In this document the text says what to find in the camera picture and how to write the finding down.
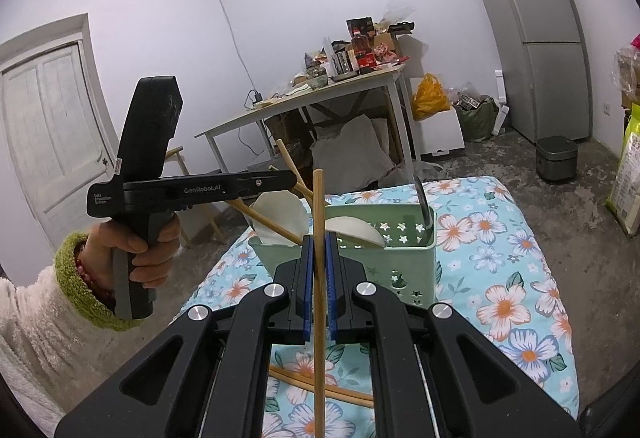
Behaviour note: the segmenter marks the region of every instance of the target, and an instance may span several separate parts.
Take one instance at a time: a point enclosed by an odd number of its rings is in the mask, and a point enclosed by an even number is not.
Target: refrigerator
[[[511,125],[532,142],[591,136],[588,57],[573,0],[483,0]]]

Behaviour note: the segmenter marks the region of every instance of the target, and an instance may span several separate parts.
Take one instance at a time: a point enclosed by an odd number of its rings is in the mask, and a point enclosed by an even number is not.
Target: person's arm
[[[147,249],[144,241],[130,239],[125,227],[107,222],[97,225],[88,238],[66,238],[53,266],[33,285],[16,288],[0,279],[0,337],[63,410],[75,407],[168,323],[156,314],[143,322],[116,318],[76,272],[78,245],[86,241],[78,259],[101,288],[111,285],[113,247],[138,253],[131,279],[156,288],[167,280],[171,256],[179,247],[179,229],[176,216],[163,229],[160,243]],[[180,268],[188,274],[188,267]],[[197,279],[182,277],[181,283],[187,299]],[[156,304],[162,303],[159,297]]]

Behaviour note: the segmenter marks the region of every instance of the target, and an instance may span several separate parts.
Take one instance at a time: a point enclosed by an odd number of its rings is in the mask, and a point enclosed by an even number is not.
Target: white door
[[[2,115],[16,174],[54,248],[97,220],[86,193],[113,175],[82,72],[78,44],[27,60],[2,75]]]

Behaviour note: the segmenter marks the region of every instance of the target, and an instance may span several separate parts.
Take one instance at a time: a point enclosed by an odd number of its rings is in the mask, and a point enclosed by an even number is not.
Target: floral bedsheet
[[[465,316],[574,418],[578,386],[571,326],[545,258],[508,190],[493,177],[428,182],[437,215],[436,297]],[[412,185],[341,196],[331,204],[417,202]],[[247,229],[213,267],[181,313],[219,309],[271,281]],[[327,342],[326,382],[371,393],[368,349]],[[313,377],[313,344],[274,346],[271,362]],[[262,438],[313,438],[313,393],[270,377]],[[373,438],[373,410],[326,401],[326,438]]]

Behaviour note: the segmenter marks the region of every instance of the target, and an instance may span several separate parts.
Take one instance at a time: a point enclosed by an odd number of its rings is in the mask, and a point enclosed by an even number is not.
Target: bottle
[[[373,71],[378,65],[376,56],[369,44],[369,38],[360,33],[360,30],[353,31],[353,37],[351,38],[351,45],[353,46],[353,52],[360,68],[360,74],[366,74]]]

